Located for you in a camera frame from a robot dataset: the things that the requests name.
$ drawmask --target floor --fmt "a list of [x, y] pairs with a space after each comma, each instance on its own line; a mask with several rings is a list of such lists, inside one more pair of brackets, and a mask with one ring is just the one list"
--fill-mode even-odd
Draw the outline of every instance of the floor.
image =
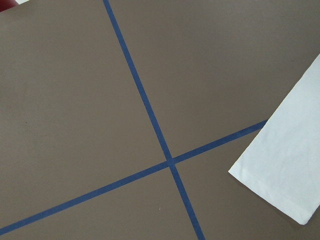
[[318, 240], [228, 174], [320, 53], [320, 1], [0, 14], [0, 238]]

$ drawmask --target white fabric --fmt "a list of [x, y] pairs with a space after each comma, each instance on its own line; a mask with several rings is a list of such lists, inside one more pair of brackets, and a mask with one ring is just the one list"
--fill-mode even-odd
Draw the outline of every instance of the white fabric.
[[320, 55], [229, 170], [306, 224], [320, 204]]
[[23, 4], [23, 3], [25, 3], [25, 2], [27, 2], [27, 1], [29, 1], [29, 0], [15, 0], [18, 4]]

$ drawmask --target brown floor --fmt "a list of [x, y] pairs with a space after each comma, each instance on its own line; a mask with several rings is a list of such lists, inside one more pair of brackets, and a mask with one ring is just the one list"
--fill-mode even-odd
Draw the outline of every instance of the brown floor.
[[[267, 119], [320, 53], [318, 0], [110, 3], [173, 157]], [[0, 23], [0, 229], [166, 160], [102, 0]], [[301, 226], [228, 174], [256, 134], [176, 165], [206, 239], [320, 239], [319, 210]], [[166, 168], [1, 239], [197, 236]]]

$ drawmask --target blue painter's tape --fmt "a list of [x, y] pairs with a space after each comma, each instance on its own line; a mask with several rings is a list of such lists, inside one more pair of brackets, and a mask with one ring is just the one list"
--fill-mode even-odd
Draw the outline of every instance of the blue painter's tape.
[[65, 203], [62, 203], [62, 204], [60, 204], [58, 206], [54, 206], [54, 207], [52, 207], [50, 209], [47, 209], [47, 210], [42, 211], [40, 213], [37, 213], [37, 214], [35, 214], [33, 216], [30, 216], [30, 217], [27, 217], [27, 218], [25, 218], [23, 220], [17, 221], [15, 223], [11, 224], [11, 225], [8, 225], [8, 226], [5, 226], [3, 228], [0, 228], [0, 236], [4, 235], [4, 234], [7, 234], [9, 232], [12, 232], [13, 230], [19, 229], [19, 228], [21, 228], [23, 226], [26, 226], [28, 224], [32, 224], [32, 223], [34, 223], [34, 222], [36, 222], [38, 220], [44, 219], [44, 218], [46, 218], [48, 216], [51, 216], [51, 215], [56, 214], [58, 212], [61, 212], [63, 210], [66, 210], [68, 208], [71, 208], [71, 207], [73, 207], [75, 205], [78, 205], [78, 204], [83, 203], [85, 201], [88, 201], [90, 199], [93, 199], [95, 197], [98, 197], [98, 196], [100, 196], [102, 194], [105, 194], [105, 193], [110, 192], [110, 191], [112, 191], [114, 189], [122, 187], [123, 185], [132, 183], [132, 182], [134, 182], [134, 181], [136, 181], [138, 179], [146, 177], [146, 176], [148, 176], [150, 174], [158, 172], [158, 171], [160, 171], [162, 169], [165, 169], [167, 167], [168, 167], [168, 163], [166, 161], [162, 162], [162, 163], [159, 163], [159, 164], [154, 165], [152, 167], [149, 167], [149, 168], [147, 168], [145, 170], [137, 172], [137, 173], [135, 173], [133, 175], [127, 176], [127, 177], [125, 177], [125, 178], [123, 178], [121, 180], [115, 181], [115, 182], [113, 182], [113, 183], [111, 183], [109, 185], [106, 185], [106, 186], [103, 186], [103, 187], [101, 187], [99, 189], [96, 189], [94, 191], [88, 192], [88, 193], [86, 193], [86, 194], [84, 194], [82, 196], [78, 196], [78, 197], [76, 197], [76, 198], [74, 198], [72, 200], [69, 200], [69, 201], [67, 201]]
[[189, 218], [190, 218], [190, 221], [192, 223], [192, 226], [193, 226], [193, 229], [195, 231], [195, 234], [198, 238], [198, 240], [205, 240], [205, 236], [204, 236], [204, 233], [200, 227], [200, 224], [199, 224], [199, 221], [197, 219], [197, 216], [195, 214], [195, 211], [191, 205], [191, 202], [189, 200], [189, 197], [187, 195], [187, 192], [186, 192], [186, 189], [185, 189], [185, 186], [181, 180], [181, 177], [179, 175], [179, 172], [176, 168], [176, 165], [174, 164], [170, 164], [169, 165], [169, 168], [171, 170], [171, 173], [172, 173], [172, 176], [174, 178], [174, 181], [175, 181], [175, 184], [179, 190], [179, 193], [180, 193], [180, 196], [182, 198], [182, 201], [183, 201], [183, 204], [184, 204], [184, 207], [189, 215]]
[[156, 116], [155, 116], [155, 113], [151, 107], [151, 104], [150, 104], [150, 101], [148, 99], [148, 96], [146, 94], [146, 91], [144, 89], [144, 86], [142, 85], [141, 83], [141, 80], [140, 80], [140, 77], [138, 75], [138, 72], [137, 72], [137, 69], [135, 67], [135, 64], [134, 64], [134, 61], [132, 60], [131, 58], [131, 55], [129, 53], [129, 50], [128, 50], [128, 47], [127, 47], [127, 44], [124, 40], [124, 37], [120, 31], [120, 28], [119, 28], [119, 25], [117, 23], [117, 20], [116, 20], [116, 17], [112, 11], [112, 8], [111, 8], [111, 5], [109, 3], [108, 0], [103, 0], [103, 3], [104, 3], [104, 6], [105, 6], [105, 9], [109, 15], [109, 18], [110, 18], [110, 21], [111, 21], [111, 24], [113, 26], [113, 29], [114, 29], [114, 32], [118, 38], [118, 41], [119, 41], [119, 44], [121, 46], [121, 49], [122, 49], [122, 52], [124, 54], [124, 57], [126, 59], [126, 62], [129, 66], [129, 69], [131, 71], [131, 74], [132, 74], [132, 77], [133, 77], [133, 80], [135, 82], [135, 85], [136, 87], [138, 88], [138, 91], [139, 91], [139, 94], [141, 96], [141, 99], [143, 101], [143, 104], [144, 104], [144, 107], [146, 109], [146, 112], [150, 118], [150, 121], [151, 121], [151, 124], [153, 126], [153, 129], [155, 131], [155, 134], [158, 138], [158, 141], [161, 145], [161, 148], [162, 148], [162, 151], [164, 153], [164, 156], [166, 159], [170, 159], [171, 158], [171, 153], [169, 151], [169, 148], [168, 148], [168, 145], [165, 141], [165, 138], [164, 138], [164, 135], [160, 129], [160, 126], [158, 124], [158, 121], [156, 119]]
[[134, 79], [134, 82], [136, 84], [136, 87], [138, 88], [138, 91], [140, 93], [140, 96], [141, 96], [141, 99], [143, 101], [143, 104], [145, 106], [145, 109], [148, 113], [148, 116], [149, 116], [149, 119], [152, 123], [152, 126], [153, 126], [153, 129], [155, 131], [155, 134], [158, 138], [158, 141], [160, 143], [160, 146], [162, 148], [162, 151], [164, 153], [164, 156], [165, 156], [165, 159], [170, 167], [170, 171], [172, 173], [172, 176], [174, 178], [174, 181], [175, 181], [175, 184], [179, 190], [179, 193], [181, 195], [181, 198], [182, 198], [182, 201], [184, 203], [184, 206], [185, 206], [185, 209], [190, 217], [190, 220], [191, 220], [191, 223], [192, 223], [192, 226], [194, 228], [194, 231], [198, 237], [199, 240], [205, 240], [205, 237], [204, 237], [204, 234], [200, 228], [200, 224], [198, 222], [198, 219], [196, 217], [196, 214], [192, 208], [192, 205], [191, 205], [191, 202], [188, 198], [188, 195], [187, 195], [187, 192], [185, 190], [185, 187], [183, 185], [183, 182], [179, 176], [179, 173], [177, 171], [177, 168], [173, 162], [173, 159], [172, 159], [172, 156], [171, 156], [171, 153], [170, 153], [170, 150], [168, 148], [168, 145], [166, 143], [166, 140], [165, 140], [165, 137], [160, 129], [160, 126], [159, 126], [159, 123], [157, 121], [157, 118], [155, 116], [155, 113], [151, 107], [151, 104], [150, 104], [150, 101], [148, 99], [148, 96], [146, 94], [146, 91], [142, 85], [142, 82], [140, 80], [140, 77], [138, 75], [138, 72], [137, 72], [137, 69], [135, 67], [135, 64], [131, 58], [131, 55], [129, 53], [129, 50], [127, 48], [127, 45], [126, 45], [126, 42], [124, 40], [124, 37], [120, 31], [120, 28], [119, 28], [119, 25], [117, 23], [117, 20], [116, 20], [116, 17], [112, 11], [112, 8], [111, 8], [111, 5], [109, 3], [108, 0], [103, 0], [103, 3], [104, 3], [104, 6], [105, 6], [105, 9], [109, 15], [109, 18], [110, 18], [110, 21], [111, 21], [111, 24], [113, 26], [113, 29], [114, 29], [114, 32], [118, 38], [118, 41], [119, 41], [119, 44], [121, 46], [121, 49], [123, 51], [123, 54], [124, 54], [124, 57], [127, 61], [127, 64], [129, 66], [129, 69], [131, 71], [131, 74], [132, 74], [132, 77]]
[[219, 147], [219, 146], [221, 146], [223, 144], [226, 144], [228, 142], [231, 142], [233, 140], [241, 138], [241, 137], [243, 137], [245, 135], [251, 134], [254, 131], [262, 129], [267, 121], [268, 120], [261, 121], [261, 122], [255, 124], [255, 125], [249, 126], [249, 127], [244, 128], [244, 129], [242, 129], [240, 131], [232, 133], [232, 134], [230, 134], [228, 136], [225, 136], [225, 137], [220, 138], [218, 140], [212, 141], [212, 142], [210, 142], [210, 143], [208, 143], [206, 145], [203, 145], [201, 147], [198, 147], [196, 149], [188, 151], [188, 152], [186, 152], [184, 154], [176, 156], [176, 157], [173, 158], [173, 161], [174, 161], [175, 164], [180, 163], [180, 162], [182, 162], [184, 160], [190, 159], [190, 158], [192, 158], [194, 156], [197, 156], [197, 155], [202, 154], [202, 153], [204, 153], [206, 151], [209, 151], [211, 149]]

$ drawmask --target white cloth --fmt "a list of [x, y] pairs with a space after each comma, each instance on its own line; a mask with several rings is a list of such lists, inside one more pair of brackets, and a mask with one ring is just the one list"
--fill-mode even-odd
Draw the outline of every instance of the white cloth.
[[25, 2], [27, 2], [27, 1], [29, 1], [29, 0], [15, 0], [18, 4], [23, 4], [23, 3], [25, 3]]
[[320, 55], [229, 170], [306, 224], [320, 204]]

